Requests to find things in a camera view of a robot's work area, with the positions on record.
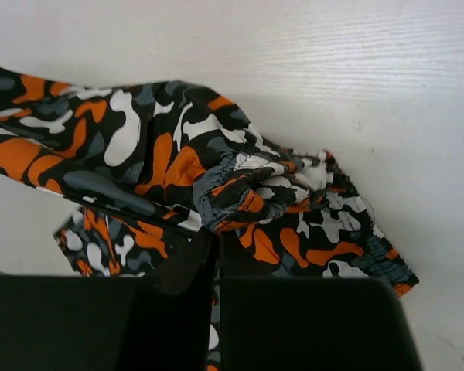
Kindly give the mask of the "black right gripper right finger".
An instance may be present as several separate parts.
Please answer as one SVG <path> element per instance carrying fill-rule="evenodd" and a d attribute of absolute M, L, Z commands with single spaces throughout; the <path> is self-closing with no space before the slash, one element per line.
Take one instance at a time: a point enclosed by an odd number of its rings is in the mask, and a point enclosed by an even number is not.
<path fill-rule="evenodd" d="M 284 277 L 220 238 L 224 370 L 420 370 L 403 308 L 373 278 Z"/>

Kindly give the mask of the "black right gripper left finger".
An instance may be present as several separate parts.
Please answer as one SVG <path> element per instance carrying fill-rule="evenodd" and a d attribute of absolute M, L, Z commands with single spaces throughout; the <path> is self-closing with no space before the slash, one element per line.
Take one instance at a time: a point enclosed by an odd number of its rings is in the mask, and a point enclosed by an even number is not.
<path fill-rule="evenodd" d="M 0 275 L 0 370 L 203 370 L 216 240 L 144 277 Z"/>

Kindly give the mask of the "orange camouflage shorts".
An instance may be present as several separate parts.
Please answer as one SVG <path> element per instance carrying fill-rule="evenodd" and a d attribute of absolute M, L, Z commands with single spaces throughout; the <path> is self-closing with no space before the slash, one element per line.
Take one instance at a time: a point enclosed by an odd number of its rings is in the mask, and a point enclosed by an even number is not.
<path fill-rule="evenodd" d="M 329 151 L 264 139 L 182 81 L 77 87 L 0 68 L 0 175 L 77 209 L 55 232 L 75 277 L 144 277 L 204 229 L 216 240 L 206 367 L 220 352 L 220 238 L 284 277 L 418 278 Z"/>

